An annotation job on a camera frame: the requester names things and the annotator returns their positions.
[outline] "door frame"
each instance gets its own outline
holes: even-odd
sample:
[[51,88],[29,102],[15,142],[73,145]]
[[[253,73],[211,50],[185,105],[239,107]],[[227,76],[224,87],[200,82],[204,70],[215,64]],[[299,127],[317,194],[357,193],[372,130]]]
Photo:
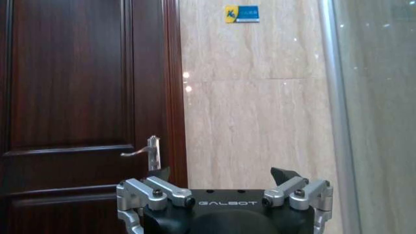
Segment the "door frame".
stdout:
[[187,149],[183,105],[183,54],[179,0],[163,0],[163,24],[165,37],[165,93],[171,181],[188,187]]

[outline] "metal bracket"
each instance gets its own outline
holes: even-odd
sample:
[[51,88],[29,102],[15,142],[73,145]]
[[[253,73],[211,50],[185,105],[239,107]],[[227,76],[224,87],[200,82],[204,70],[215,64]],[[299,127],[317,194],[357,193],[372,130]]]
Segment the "metal bracket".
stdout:
[[167,207],[168,196],[161,190],[153,190],[136,179],[123,181],[116,187],[117,217],[124,220],[129,234],[144,234],[140,218],[135,209],[149,206],[153,211]]
[[261,203],[265,207],[283,206],[285,198],[292,192],[301,189],[308,184],[308,179],[295,176],[287,182],[284,182],[277,188],[264,190],[264,197]]
[[133,210],[117,211],[117,217],[124,220],[125,229],[129,234],[144,234],[144,229],[140,226],[139,215]]
[[140,153],[148,152],[148,162],[149,162],[149,171],[156,171],[161,169],[160,163],[160,138],[156,136],[151,136],[148,139],[148,146],[141,148],[133,153],[121,153],[123,157],[131,157]]
[[333,187],[325,180],[317,180],[289,195],[289,204],[293,209],[315,208],[313,234],[323,234],[325,222],[332,218]]
[[188,189],[176,187],[156,176],[151,176],[144,180],[144,183],[155,189],[160,189],[172,201],[175,206],[192,208],[195,205],[195,198]]

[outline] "wall tile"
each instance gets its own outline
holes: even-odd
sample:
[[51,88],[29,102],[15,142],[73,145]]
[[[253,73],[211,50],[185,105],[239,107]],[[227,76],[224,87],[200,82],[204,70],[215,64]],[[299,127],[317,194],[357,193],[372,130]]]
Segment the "wall tile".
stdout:
[[[272,166],[336,188],[317,2],[180,4],[191,188],[272,188]],[[260,23],[225,24],[227,4],[257,4]],[[341,233],[337,189],[327,233]]]

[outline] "glass panel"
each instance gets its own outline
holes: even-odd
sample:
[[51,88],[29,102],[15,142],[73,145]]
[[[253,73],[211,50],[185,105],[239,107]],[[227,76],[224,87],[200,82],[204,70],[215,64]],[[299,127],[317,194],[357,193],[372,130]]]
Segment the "glass panel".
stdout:
[[335,0],[364,234],[416,233],[416,3]]

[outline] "door handle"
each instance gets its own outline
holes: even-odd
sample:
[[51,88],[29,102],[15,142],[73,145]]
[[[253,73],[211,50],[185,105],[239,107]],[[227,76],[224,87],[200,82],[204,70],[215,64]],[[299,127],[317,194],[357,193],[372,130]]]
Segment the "door handle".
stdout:
[[149,161],[149,171],[160,170],[160,146],[159,146],[160,138],[156,136],[151,136],[148,139],[148,145],[143,147],[140,150],[132,153],[121,153],[121,157],[131,157],[140,153],[148,152],[148,161]]

